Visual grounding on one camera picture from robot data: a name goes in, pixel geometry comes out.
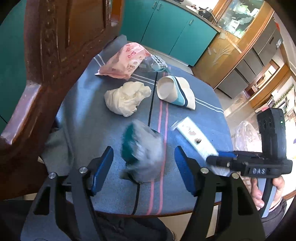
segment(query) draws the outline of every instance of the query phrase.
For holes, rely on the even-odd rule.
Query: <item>wooden cabinet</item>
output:
[[[192,14],[189,12],[167,1],[160,0],[141,44],[170,54],[189,19],[192,19]]]
[[[192,15],[170,55],[194,66],[216,34],[216,30]]]
[[[120,33],[140,43],[159,0],[125,0]]]

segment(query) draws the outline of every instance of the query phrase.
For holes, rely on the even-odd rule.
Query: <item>sleeve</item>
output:
[[[278,226],[285,214],[286,208],[287,202],[285,199],[282,199],[280,204],[267,217],[261,219],[266,237]]]

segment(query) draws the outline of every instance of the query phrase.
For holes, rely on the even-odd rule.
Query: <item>pink stripe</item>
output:
[[[163,101],[160,101],[160,107],[159,107],[159,117],[158,117],[158,133],[160,133],[160,128],[161,128],[161,117],[163,115]]]
[[[166,116],[165,116],[165,139],[164,139],[164,144],[165,144],[165,155],[164,155],[164,160],[163,160],[163,165],[161,167],[161,173],[160,173],[160,187],[159,187],[159,209],[156,215],[159,215],[163,209],[163,175],[165,172],[165,158],[166,158],[166,144],[167,144],[167,139],[168,139],[168,103],[166,104]]]
[[[161,117],[163,115],[163,101],[160,101],[159,106],[159,116],[158,116],[158,129],[157,131],[160,133],[161,129]],[[154,180],[151,182],[151,189],[150,189],[150,200],[149,200],[149,209],[146,215],[150,215],[153,208],[153,199],[154,199]]]

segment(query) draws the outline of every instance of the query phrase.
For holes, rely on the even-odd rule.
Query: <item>carved wood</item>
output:
[[[27,0],[26,88],[0,136],[0,199],[37,192],[38,156],[67,92],[91,59],[119,35],[123,0]]]

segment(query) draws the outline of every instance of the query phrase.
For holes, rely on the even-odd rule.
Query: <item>crumpled white cloth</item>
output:
[[[109,110],[123,115],[131,116],[137,111],[141,101],[151,95],[151,89],[141,82],[126,82],[118,89],[107,91],[104,94],[105,102]]]

